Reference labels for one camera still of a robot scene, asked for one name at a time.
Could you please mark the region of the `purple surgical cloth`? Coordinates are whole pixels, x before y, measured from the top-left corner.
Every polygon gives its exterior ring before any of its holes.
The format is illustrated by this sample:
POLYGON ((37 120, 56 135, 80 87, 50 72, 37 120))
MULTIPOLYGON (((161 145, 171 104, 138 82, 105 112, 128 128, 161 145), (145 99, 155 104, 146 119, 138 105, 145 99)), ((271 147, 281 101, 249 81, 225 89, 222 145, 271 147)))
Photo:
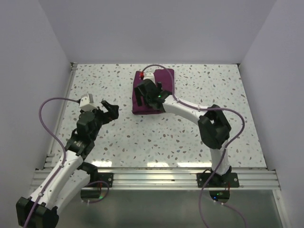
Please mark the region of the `purple surgical cloth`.
MULTIPOLYGON (((173 86, 172 86, 172 79, 169 76, 169 73, 165 69, 156 69, 154 72, 154 81, 155 82, 161 82, 162 87, 164 90, 172 92, 173 86)), ((134 115, 147 115, 147 114, 162 114, 162 111, 159 110, 153 110, 151 107, 143 105, 138 106, 136 101, 136 96, 134 92, 134 88, 141 82, 140 79, 140 72, 136 71, 135 77, 133 80, 133 89, 132 89, 132 113, 134 115)))

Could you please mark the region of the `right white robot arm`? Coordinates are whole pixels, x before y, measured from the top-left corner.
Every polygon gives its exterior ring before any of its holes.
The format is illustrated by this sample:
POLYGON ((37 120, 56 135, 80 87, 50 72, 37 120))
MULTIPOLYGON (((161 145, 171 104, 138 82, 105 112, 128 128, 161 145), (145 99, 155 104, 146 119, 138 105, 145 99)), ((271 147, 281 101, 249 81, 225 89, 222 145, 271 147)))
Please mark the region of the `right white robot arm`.
POLYGON ((228 182, 231 166, 225 146, 231 126, 219 106, 204 107, 186 102, 172 92, 163 90, 161 83, 155 84, 150 79, 143 80, 133 90, 138 106, 145 105, 156 111, 175 114, 196 124, 201 141, 211 154, 208 185, 220 187, 228 182))

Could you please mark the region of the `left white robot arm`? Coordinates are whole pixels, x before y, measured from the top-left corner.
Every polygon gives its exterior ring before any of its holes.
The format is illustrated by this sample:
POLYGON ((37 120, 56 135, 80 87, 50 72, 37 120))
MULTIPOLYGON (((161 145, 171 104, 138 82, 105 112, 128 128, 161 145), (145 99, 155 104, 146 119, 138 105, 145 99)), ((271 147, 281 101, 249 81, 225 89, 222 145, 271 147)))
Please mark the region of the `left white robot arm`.
POLYGON ((102 101, 106 108, 77 100, 81 109, 63 154, 40 186, 27 198, 16 203, 18 224, 23 228, 54 228, 62 209, 83 187, 111 188, 112 178, 100 177, 98 168, 85 162, 95 146, 101 127, 116 120, 119 106, 102 101))

